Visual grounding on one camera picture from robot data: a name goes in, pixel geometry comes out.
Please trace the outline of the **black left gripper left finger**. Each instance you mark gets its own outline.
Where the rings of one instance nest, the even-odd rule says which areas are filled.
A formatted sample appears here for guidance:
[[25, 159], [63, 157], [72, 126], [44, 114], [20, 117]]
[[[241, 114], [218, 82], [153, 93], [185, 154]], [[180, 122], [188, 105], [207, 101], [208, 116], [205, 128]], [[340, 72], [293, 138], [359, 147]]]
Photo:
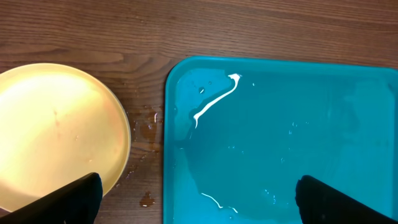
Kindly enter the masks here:
[[102, 198], [100, 175], [92, 172], [1, 217], [1, 224], [93, 224]]

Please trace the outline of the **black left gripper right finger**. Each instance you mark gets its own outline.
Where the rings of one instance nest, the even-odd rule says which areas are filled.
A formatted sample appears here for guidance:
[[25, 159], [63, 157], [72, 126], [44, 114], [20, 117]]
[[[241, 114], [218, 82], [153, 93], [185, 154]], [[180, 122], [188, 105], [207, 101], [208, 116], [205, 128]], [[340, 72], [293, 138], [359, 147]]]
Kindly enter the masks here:
[[298, 180], [295, 201], [303, 224], [397, 224], [310, 175]]

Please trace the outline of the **yellow plate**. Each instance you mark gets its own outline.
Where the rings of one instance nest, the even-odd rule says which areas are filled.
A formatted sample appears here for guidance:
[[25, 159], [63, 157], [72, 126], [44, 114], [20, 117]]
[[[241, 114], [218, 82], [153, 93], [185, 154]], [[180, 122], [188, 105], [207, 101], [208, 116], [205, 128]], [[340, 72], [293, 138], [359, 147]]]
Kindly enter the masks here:
[[1, 208], [18, 210], [96, 172], [108, 193], [131, 148], [114, 93], [79, 69], [34, 63], [1, 74]]

